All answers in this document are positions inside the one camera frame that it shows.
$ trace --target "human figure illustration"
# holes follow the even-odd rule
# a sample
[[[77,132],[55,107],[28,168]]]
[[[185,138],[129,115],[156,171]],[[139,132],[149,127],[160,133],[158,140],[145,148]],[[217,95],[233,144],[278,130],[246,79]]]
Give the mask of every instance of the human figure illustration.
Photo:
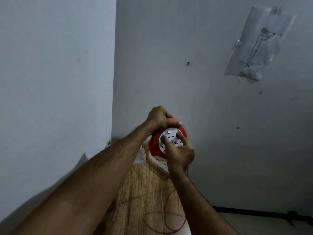
[[[258,48],[260,47],[260,44],[262,43],[262,41],[265,41],[269,38],[272,38],[275,34],[276,33],[269,32],[266,28],[261,29],[261,33],[259,34],[258,38],[256,39],[255,46],[253,46],[252,51],[250,53],[250,56],[247,59],[247,62],[245,65],[246,68],[250,67],[249,62],[252,59],[252,57],[255,55]]]

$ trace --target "person's left hand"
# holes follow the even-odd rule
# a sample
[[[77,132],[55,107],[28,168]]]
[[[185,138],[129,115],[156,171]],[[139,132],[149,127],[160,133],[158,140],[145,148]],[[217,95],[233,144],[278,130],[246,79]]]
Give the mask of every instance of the person's left hand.
[[[154,107],[146,120],[146,124],[151,129],[151,133],[155,130],[166,129],[168,127],[178,128],[182,123],[177,120],[170,120],[173,116],[167,112],[163,106]]]

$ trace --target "red round casing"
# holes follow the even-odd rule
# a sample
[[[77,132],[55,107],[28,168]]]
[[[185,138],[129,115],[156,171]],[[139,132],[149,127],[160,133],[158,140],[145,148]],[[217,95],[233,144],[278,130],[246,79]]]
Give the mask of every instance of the red round casing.
[[[158,130],[154,134],[152,134],[152,137],[148,142],[148,148],[152,156],[159,156],[161,158],[166,159],[165,154],[162,153],[162,151],[159,148],[159,138],[161,137],[161,134],[169,128],[173,128],[173,127],[167,127],[165,129]],[[181,131],[183,136],[187,138],[186,130],[182,126],[179,126],[177,129]]]

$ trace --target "wooden tabletop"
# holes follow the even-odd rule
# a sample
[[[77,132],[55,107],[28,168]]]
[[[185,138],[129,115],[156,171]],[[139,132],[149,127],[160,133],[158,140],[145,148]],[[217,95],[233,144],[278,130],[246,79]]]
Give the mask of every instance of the wooden tabletop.
[[[169,234],[165,223],[171,229],[178,229],[185,220],[182,205],[174,191],[166,205],[165,200],[174,190],[168,174],[151,159],[144,146],[147,161],[132,166],[119,194],[112,202],[106,216],[94,234]],[[176,234],[188,233],[188,224]]]

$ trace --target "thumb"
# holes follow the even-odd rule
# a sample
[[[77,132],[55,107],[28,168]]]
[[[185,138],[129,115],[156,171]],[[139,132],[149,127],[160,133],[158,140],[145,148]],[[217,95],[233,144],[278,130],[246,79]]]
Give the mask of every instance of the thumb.
[[[179,122],[178,120],[167,119],[167,126],[178,128],[182,126],[182,122]]]
[[[170,149],[173,147],[173,145],[170,143],[170,141],[168,141],[167,138],[164,136],[161,137],[161,142],[164,144],[165,149]]]

